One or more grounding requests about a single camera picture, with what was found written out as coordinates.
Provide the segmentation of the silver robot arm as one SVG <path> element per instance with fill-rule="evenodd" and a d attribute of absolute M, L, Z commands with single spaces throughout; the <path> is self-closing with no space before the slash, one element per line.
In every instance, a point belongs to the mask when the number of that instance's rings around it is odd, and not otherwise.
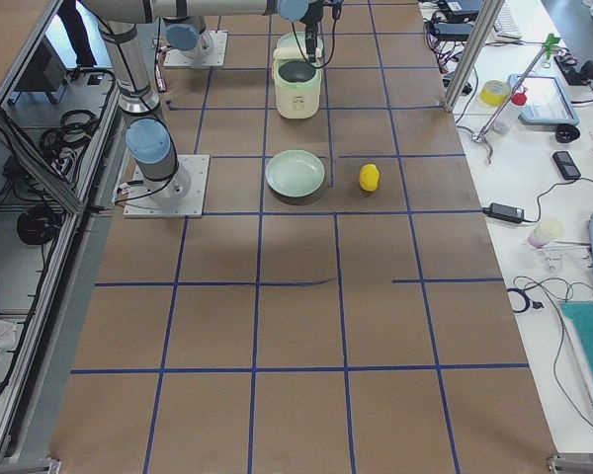
<path fill-rule="evenodd" d="M 85 1 L 98 21 L 121 92 L 119 106 L 127 119 L 127 150 L 153 191 L 190 178 L 160 111 L 160 99 L 148 76 L 137 37 L 139 24 L 164 21 L 174 32 L 168 41 L 178 50 L 194 51 L 204 32 L 206 16 L 279 15 L 305 25 L 306 58 L 315 58 L 322 1 Z"/>
<path fill-rule="evenodd" d="M 228 31 L 201 28 L 201 18 L 194 17 L 183 22 L 165 21 L 167 48 L 164 66 L 166 68 L 214 68 L 222 67 L 226 58 Z M 277 42 L 275 58 L 293 59 L 304 57 L 320 60 L 324 46 L 319 37 L 314 38 L 313 53 L 307 52 L 305 34 L 286 34 Z"/>

